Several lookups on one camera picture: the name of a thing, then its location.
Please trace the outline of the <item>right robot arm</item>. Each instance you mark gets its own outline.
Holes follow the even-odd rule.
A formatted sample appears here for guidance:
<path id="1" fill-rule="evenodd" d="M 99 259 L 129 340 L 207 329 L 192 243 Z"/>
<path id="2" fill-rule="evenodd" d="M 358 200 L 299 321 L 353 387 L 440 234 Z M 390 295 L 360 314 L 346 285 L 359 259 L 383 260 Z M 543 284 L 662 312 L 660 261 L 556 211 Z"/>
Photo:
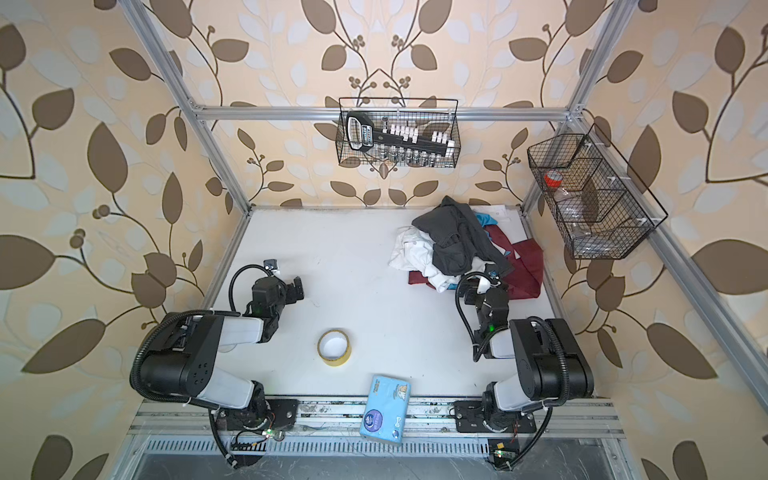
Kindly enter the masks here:
<path id="1" fill-rule="evenodd" d="M 567 322 L 509 317 L 509 286 L 487 273 L 463 275 L 454 303 L 470 337 L 472 360 L 511 359 L 512 376 L 491 382 L 478 400 L 453 404 L 460 433 L 536 429 L 532 414 L 594 393 L 594 375 Z"/>

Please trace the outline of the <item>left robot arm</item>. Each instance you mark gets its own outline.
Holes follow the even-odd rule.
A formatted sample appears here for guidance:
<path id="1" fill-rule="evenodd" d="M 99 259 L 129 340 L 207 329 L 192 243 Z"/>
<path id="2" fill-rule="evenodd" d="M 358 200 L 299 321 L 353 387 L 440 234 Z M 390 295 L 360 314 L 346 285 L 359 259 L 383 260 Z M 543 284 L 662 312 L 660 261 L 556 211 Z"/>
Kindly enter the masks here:
<path id="1" fill-rule="evenodd" d="M 137 350 L 131 387 L 146 400 L 205 408 L 214 424 L 224 421 L 229 430 L 292 428 L 297 400 L 269 400 L 262 383 L 216 365 L 226 347 L 272 340 L 285 307 L 305 298 L 302 279 L 286 282 L 275 266 L 268 260 L 239 268 L 228 286 L 227 311 L 167 314 Z"/>

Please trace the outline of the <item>white cloth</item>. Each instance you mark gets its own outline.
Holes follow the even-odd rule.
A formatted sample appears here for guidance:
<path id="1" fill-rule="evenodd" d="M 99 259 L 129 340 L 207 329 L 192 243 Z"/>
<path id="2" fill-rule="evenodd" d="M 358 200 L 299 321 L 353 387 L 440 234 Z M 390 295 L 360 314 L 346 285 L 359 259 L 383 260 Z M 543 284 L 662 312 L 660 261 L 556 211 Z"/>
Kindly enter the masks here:
<path id="1" fill-rule="evenodd" d="M 460 277 L 445 275 L 434 266 L 433 245 L 427 233 L 413 226 L 399 228 L 388 265 L 396 270 L 420 273 L 440 293 L 455 290 Z"/>

